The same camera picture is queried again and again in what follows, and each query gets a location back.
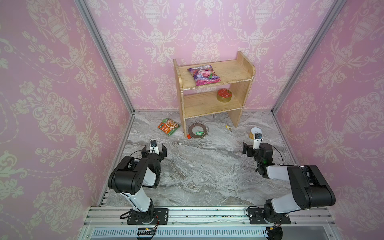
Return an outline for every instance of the red and gold tin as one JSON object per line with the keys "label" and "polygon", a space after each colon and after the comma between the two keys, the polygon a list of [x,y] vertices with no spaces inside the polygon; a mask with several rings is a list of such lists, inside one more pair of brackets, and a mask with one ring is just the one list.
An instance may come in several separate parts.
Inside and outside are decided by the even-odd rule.
{"label": "red and gold tin", "polygon": [[229,89],[223,88],[217,91],[217,100],[222,103],[227,103],[232,98],[232,92]]}

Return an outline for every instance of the floral pattern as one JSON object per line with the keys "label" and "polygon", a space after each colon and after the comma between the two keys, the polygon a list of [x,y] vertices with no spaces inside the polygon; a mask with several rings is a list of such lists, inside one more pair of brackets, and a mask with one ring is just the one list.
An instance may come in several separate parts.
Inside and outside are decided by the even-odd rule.
{"label": "floral pattern", "polygon": [[277,113],[297,160],[334,190],[346,240],[380,239],[384,226],[383,12],[347,1]]}
{"label": "floral pattern", "polygon": [[203,64],[239,50],[257,68],[246,108],[271,109],[333,0],[86,2],[135,109],[179,107],[171,82],[158,84],[174,76],[173,59]]}
{"label": "floral pattern", "polygon": [[0,8],[0,239],[75,240],[130,113],[73,1]]}

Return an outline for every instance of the food packet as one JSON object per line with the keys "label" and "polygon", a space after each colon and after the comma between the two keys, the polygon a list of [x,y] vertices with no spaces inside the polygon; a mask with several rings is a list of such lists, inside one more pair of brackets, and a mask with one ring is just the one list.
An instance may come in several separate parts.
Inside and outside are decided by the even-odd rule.
{"label": "food packet", "polygon": [[179,127],[180,124],[170,118],[165,118],[157,128],[163,130],[167,135],[172,135]]}
{"label": "food packet", "polygon": [[211,65],[189,68],[188,70],[195,79],[196,86],[220,82],[220,77],[215,74]]}

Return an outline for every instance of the black mounting plate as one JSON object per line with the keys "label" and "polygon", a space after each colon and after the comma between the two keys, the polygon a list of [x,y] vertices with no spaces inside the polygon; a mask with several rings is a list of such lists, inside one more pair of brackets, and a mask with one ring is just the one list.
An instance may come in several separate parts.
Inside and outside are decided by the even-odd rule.
{"label": "black mounting plate", "polygon": [[[155,210],[155,215],[157,215],[159,218],[159,225],[167,225],[169,209],[158,208],[158,209],[154,209],[154,210]],[[156,221],[157,221],[157,218],[154,218],[148,224],[155,224],[156,225]],[[140,222],[135,216],[130,215],[127,219],[127,224],[128,225],[141,225],[143,223]]]}
{"label": "black mounting plate", "polygon": [[[264,219],[263,209],[259,209],[259,208],[248,209],[248,218],[251,224],[270,224],[266,222]],[[291,219],[289,218],[289,216],[288,217],[283,216],[283,218],[281,219],[281,222],[279,221],[277,224],[291,224]]]}

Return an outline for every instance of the gray marble surface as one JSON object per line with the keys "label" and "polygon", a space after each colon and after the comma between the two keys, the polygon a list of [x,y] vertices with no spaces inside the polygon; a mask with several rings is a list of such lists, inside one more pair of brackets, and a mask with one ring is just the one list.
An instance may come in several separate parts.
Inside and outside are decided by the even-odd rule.
{"label": "gray marble surface", "polygon": [[[263,142],[274,145],[285,164],[292,164],[270,111],[243,112],[240,124],[232,128],[227,113],[187,119],[187,126],[202,121],[209,127],[203,139],[187,139],[182,129],[168,136],[157,128],[164,118],[180,123],[178,112],[136,112],[124,155],[149,147],[150,139],[167,147],[168,156],[161,162],[161,180],[156,189],[145,188],[155,206],[225,206],[264,205],[269,198],[289,193],[288,182],[265,179],[255,172],[256,162],[242,154],[242,142],[248,144],[252,127],[263,131]],[[281,163],[274,150],[274,163]],[[120,195],[111,191],[106,206],[129,206]]]}

